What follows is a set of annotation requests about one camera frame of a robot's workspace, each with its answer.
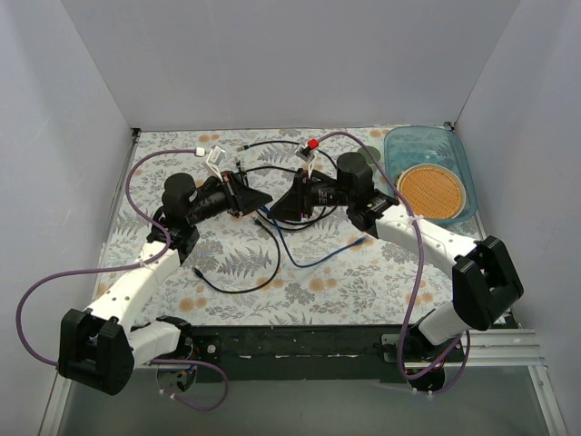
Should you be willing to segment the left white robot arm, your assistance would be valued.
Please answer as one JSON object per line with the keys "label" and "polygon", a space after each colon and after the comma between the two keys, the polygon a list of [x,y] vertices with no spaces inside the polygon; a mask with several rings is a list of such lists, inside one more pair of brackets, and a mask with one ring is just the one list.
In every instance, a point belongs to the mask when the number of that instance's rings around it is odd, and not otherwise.
{"label": "left white robot arm", "polygon": [[72,309],[62,319],[59,374],[115,395],[137,366],[158,357],[186,362],[193,351],[192,339],[185,333],[188,322],[163,316],[137,327],[137,315],[190,255],[199,239],[199,223],[224,212],[244,216],[271,200],[269,194],[247,186],[242,173],[213,175],[202,186],[196,186],[187,173],[171,175],[136,268],[86,309]]}

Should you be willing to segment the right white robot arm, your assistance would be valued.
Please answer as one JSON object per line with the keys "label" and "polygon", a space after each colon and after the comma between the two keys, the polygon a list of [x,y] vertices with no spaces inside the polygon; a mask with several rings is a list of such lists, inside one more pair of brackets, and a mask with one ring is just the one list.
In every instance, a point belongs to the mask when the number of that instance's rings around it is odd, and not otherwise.
{"label": "right white robot arm", "polygon": [[466,330],[486,331],[524,293],[505,244],[494,236],[476,241],[429,221],[410,217],[399,200],[378,190],[358,153],[342,154],[335,177],[299,169],[292,185],[269,210],[273,221],[311,216],[317,206],[343,206],[360,231],[414,253],[452,281],[452,299],[407,328],[408,356],[435,359],[444,343]]}

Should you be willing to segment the floral table mat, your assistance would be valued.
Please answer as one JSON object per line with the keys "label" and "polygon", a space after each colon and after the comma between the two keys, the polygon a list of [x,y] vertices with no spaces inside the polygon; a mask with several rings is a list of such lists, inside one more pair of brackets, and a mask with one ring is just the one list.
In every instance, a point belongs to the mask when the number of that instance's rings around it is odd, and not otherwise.
{"label": "floral table mat", "polygon": [[[131,263],[148,233],[141,213],[161,204],[162,186],[174,173],[203,183],[208,169],[194,147],[225,150],[222,168],[243,167],[250,185],[273,197],[291,185],[301,166],[297,143],[322,140],[319,171],[334,175],[333,161],[360,144],[381,149],[386,127],[331,129],[144,132],[136,145],[131,195],[123,199],[97,281],[104,294],[118,279],[117,264]],[[167,314],[194,325],[398,324],[418,319],[452,296],[446,274],[393,243],[363,235],[342,209],[299,232],[263,224],[256,215],[220,214],[202,223],[200,239],[184,265],[140,310],[140,324]],[[276,243],[282,239],[283,248]]]}

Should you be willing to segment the green cup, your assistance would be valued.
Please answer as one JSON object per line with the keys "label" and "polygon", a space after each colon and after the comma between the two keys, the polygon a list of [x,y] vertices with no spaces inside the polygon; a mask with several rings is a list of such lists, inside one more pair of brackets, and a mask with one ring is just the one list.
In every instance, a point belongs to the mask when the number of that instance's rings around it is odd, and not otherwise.
{"label": "green cup", "polygon": [[381,154],[377,148],[373,146],[360,146],[357,153],[363,157],[367,166],[369,166],[373,171],[378,169],[377,164],[381,161]]}

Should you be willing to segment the teal plastic bin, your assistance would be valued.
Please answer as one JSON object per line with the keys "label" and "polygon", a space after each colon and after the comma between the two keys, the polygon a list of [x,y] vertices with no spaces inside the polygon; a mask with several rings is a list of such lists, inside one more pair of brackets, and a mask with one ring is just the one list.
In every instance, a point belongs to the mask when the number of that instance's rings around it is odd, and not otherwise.
{"label": "teal plastic bin", "polygon": [[401,126],[384,138],[386,170],[414,214],[438,225],[469,220],[478,201],[464,146],[450,130]]}

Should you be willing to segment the orange woven plate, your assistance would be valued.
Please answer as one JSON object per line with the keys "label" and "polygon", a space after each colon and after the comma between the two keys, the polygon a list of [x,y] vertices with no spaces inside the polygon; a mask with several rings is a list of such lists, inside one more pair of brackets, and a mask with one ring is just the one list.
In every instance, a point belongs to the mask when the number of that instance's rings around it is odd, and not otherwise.
{"label": "orange woven plate", "polygon": [[436,164],[418,164],[402,172],[397,188],[415,214],[425,218],[456,218],[467,202],[466,189],[451,170]]}

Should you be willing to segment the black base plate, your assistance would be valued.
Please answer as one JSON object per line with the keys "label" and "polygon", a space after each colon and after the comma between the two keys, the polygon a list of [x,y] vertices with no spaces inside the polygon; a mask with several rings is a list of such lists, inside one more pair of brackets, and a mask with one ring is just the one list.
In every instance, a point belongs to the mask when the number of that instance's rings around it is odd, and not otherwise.
{"label": "black base plate", "polygon": [[193,326],[157,380],[188,391],[195,383],[373,380],[403,383],[396,363],[397,325]]}

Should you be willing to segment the aluminium rail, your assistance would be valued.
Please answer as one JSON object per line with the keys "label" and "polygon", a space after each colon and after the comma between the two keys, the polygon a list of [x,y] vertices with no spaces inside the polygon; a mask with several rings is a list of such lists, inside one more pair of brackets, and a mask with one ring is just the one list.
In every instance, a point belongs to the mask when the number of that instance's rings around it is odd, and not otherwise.
{"label": "aluminium rail", "polygon": [[[531,329],[492,329],[487,332],[472,331],[468,366],[505,367],[505,366],[543,366],[543,356],[534,330]],[[384,334],[380,337],[383,359],[387,363],[397,362],[397,334]],[[444,360],[446,367],[459,367],[465,357],[467,341]],[[418,358],[405,358],[407,368],[419,369],[428,366],[428,361]]]}

